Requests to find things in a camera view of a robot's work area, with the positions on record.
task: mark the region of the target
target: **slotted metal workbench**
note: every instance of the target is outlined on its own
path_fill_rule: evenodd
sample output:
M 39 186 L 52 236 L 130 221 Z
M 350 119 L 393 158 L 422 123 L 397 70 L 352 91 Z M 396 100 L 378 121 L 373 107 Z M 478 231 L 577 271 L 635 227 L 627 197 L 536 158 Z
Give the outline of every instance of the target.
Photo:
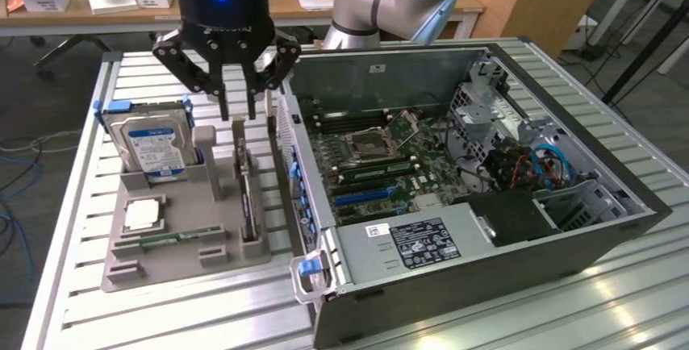
M 346 348 L 689 348 L 689 176 L 532 44 L 513 39 L 484 42 L 504 47 L 675 213 L 584 273 Z M 226 70 L 226 82 L 231 113 L 246 114 L 239 68 Z M 516 83 L 510 93 L 526 112 L 538 116 L 537 104 Z M 185 86 L 150 53 L 107 56 L 94 99 L 162 102 L 183 94 Z M 197 124 L 213 124 L 219 130 L 215 154 L 227 156 L 233 153 L 231 123 L 219 120 L 218 107 L 205 96 L 191 99 Z M 309 312 L 291 295 L 291 245 L 263 112 L 259 109 L 258 119 L 247 122 L 247 138 L 262 170 L 273 261 L 114 294 L 98 287 L 121 159 L 88 117 L 24 350 L 310 348 Z

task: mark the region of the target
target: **motherboard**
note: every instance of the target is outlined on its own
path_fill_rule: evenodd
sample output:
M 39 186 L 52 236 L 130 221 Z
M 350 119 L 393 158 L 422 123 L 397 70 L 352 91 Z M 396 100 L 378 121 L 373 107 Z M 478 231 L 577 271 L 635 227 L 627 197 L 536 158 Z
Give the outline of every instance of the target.
M 309 127 L 338 224 L 448 206 L 470 193 L 445 147 L 445 117 L 410 108 L 350 119 L 317 115 Z

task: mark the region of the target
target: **blue cable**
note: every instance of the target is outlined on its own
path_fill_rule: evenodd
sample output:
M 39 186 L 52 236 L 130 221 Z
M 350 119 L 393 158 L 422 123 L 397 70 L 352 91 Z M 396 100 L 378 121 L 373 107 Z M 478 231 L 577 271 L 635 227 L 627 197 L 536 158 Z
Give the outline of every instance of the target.
M 0 156 L 0 160 L 4 160 L 10 163 L 20 163 L 23 165 L 32 165 L 34 166 L 34 178 L 26 183 L 23 187 L 20 187 L 12 194 L 3 195 L 0 198 L 6 201 L 20 195 L 26 192 L 26 190 L 36 183 L 39 178 L 43 174 L 43 166 L 36 163 L 34 160 L 26 160 L 26 159 L 15 159 L 15 158 L 7 158 L 6 156 Z
M 572 165 L 568 162 L 568 158 L 565 158 L 562 151 L 560 151 L 560 148 L 557 148 L 556 146 L 553 146 L 552 144 L 548 144 L 548 143 L 537 145 L 534 147 L 533 153 L 530 154 L 530 159 L 534 162 L 534 171 L 537 172 L 537 174 L 542 175 L 542 176 L 546 175 L 545 171 L 542 171 L 541 165 L 538 164 L 538 155 L 537 155 L 538 150 L 549 150 L 550 152 L 553 152 L 556 154 L 556 156 L 560 158 L 560 161 L 562 162 L 564 168 L 566 167 L 566 169 L 568 169 L 571 183 L 575 183 L 576 174 L 575 174 L 575 170 L 572 169 Z M 549 189 L 553 188 L 553 184 L 550 183 L 549 180 L 546 180 L 546 186 Z
M 31 286 L 31 280 L 34 279 L 34 274 L 35 274 L 36 269 L 35 269 L 35 265 L 34 265 L 34 256 L 31 255 L 31 250 L 30 250 L 30 242 L 26 238 L 24 228 L 22 227 L 22 224 L 18 222 L 16 219 L 10 217 L 8 215 L 0 215 L 0 218 L 7 219 L 12 223 L 12 226 L 18 229 L 18 232 L 20 235 L 22 246 L 24 247 L 27 266 L 28 266 L 28 270 L 30 270 L 30 272 L 27 273 L 27 276 L 26 276 L 24 286 L 19 290 L 16 290 L 10 295 L 8 298 L 0 299 L 0 305 L 3 305 L 3 304 L 15 303 L 16 301 L 12 300 L 12 298 L 18 294 L 24 294 L 28 291 L 30 286 Z

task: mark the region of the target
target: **wooden desk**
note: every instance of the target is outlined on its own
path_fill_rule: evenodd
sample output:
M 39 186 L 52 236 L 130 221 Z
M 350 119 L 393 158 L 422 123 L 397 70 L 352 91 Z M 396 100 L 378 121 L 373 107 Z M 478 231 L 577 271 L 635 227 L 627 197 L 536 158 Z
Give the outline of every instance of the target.
M 452 21 L 458 25 L 454 35 L 469 38 L 484 5 L 477 0 L 458 0 Z M 331 10 L 306 11 L 298 0 L 270 0 L 275 25 L 330 25 Z M 94 15 L 88 0 L 71 0 L 64 13 L 28 12 L 20 9 L 0 18 L 0 36 L 106 34 L 133 31 L 169 31 L 179 26 L 177 2 L 170 9 L 141 9 Z

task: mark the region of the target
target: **circuit board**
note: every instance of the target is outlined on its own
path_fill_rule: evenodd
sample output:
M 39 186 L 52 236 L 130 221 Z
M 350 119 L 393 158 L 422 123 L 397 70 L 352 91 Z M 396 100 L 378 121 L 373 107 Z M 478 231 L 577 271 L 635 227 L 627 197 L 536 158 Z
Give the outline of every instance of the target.
M 442 144 L 441 123 L 438 118 L 418 120 L 404 110 L 385 128 L 326 134 L 311 127 L 315 160 L 341 225 L 448 206 L 470 193 Z M 374 158 L 376 163 L 366 163 Z M 360 201 L 372 193 L 381 198 Z

